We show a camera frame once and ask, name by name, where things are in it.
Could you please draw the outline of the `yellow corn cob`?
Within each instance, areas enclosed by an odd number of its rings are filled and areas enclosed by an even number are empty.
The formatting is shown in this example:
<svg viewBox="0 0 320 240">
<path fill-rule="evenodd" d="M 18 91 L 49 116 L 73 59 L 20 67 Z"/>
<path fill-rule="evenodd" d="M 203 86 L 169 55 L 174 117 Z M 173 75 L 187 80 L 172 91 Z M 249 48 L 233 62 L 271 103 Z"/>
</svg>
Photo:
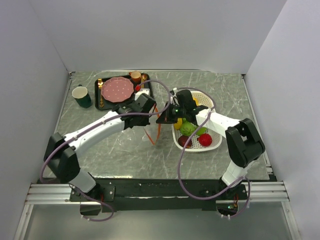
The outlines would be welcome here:
<svg viewBox="0 0 320 240">
<path fill-rule="evenodd" d="M 182 124 L 183 124 L 183 120 L 182 120 L 181 118 L 179 118 L 179 119 L 177 120 L 177 122 L 173 124 L 173 127 L 174 127 L 176 130 L 179 130 L 179 129 L 181 128 Z"/>
</svg>

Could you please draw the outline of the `clear zip top bag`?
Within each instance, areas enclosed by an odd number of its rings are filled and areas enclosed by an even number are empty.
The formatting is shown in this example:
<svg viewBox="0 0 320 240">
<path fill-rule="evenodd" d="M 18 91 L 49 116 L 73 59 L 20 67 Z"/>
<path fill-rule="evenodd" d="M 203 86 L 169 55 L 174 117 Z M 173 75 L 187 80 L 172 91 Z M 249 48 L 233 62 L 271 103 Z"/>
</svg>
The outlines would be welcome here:
<svg viewBox="0 0 320 240">
<path fill-rule="evenodd" d="M 160 117 L 159 110 L 156 105 L 152 108 L 150 113 L 156 113 L 150 117 L 150 124 L 144 127 L 140 127 L 141 132 L 138 134 L 138 138 L 141 137 L 141 142 L 150 146 L 155 146 L 160 139 L 162 125 L 156 123 L 158 117 Z"/>
</svg>

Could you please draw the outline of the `green round cabbage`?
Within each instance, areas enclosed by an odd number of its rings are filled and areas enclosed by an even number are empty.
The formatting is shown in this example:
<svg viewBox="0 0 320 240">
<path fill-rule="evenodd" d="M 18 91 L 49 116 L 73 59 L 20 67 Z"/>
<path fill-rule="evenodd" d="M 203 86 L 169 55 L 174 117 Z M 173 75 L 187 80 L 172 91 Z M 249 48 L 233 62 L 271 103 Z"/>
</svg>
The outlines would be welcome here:
<svg viewBox="0 0 320 240">
<path fill-rule="evenodd" d="M 184 136 L 190 136 L 194 131 L 196 130 L 196 127 L 190 123 L 190 122 L 183 122 L 179 131 Z"/>
</svg>

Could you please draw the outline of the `green star fruit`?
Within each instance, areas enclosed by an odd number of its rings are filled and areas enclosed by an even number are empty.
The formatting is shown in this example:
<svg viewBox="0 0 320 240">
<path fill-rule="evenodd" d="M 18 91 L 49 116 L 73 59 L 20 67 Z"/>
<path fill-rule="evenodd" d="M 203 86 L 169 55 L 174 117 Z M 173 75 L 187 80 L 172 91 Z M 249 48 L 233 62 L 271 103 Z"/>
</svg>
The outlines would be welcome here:
<svg viewBox="0 0 320 240">
<path fill-rule="evenodd" d="M 206 127 L 201 127 L 197 132 L 196 132 L 196 135 L 197 136 L 201 136 L 202 134 L 205 134 L 207 131 L 207 128 Z"/>
</svg>

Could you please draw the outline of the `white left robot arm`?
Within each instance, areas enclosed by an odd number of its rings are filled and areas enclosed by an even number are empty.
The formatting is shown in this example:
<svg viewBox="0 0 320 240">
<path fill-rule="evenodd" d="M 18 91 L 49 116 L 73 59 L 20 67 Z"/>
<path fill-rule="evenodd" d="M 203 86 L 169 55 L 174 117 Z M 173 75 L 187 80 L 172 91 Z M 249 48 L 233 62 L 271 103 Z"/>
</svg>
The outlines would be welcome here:
<svg viewBox="0 0 320 240">
<path fill-rule="evenodd" d="M 78 158 L 115 133 L 149 125 L 155 105 L 156 101 L 143 93 L 130 103 L 117 104 L 103 117 L 80 130 L 66 135 L 53 134 L 49 138 L 42 168 L 49 167 L 60 183 L 74 186 L 86 200 L 102 200 L 102 187 L 89 172 L 80 168 Z"/>
</svg>

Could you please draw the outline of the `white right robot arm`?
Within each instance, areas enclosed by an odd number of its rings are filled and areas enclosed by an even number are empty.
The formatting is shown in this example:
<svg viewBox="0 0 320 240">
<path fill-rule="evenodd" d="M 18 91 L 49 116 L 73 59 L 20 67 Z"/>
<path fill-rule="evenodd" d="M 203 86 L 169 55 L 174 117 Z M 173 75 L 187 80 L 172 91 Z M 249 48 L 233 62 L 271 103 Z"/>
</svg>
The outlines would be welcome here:
<svg viewBox="0 0 320 240">
<path fill-rule="evenodd" d="M 226 139 L 230 163 L 222 175 L 223 184 L 219 186 L 219 195 L 224 199 L 232 198 L 236 184 L 246 176 L 253 162 L 265 152 L 265 144 L 254 124 L 219 114 L 215 106 L 199 105 L 193 98 L 193 87 L 179 87 L 172 91 L 168 108 L 156 120 L 157 124 L 174 125 L 182 122 L 179 132 L 187 139 L 181 149 L 185 150 L 201 129 L 217 133 Z"/>
</svg>

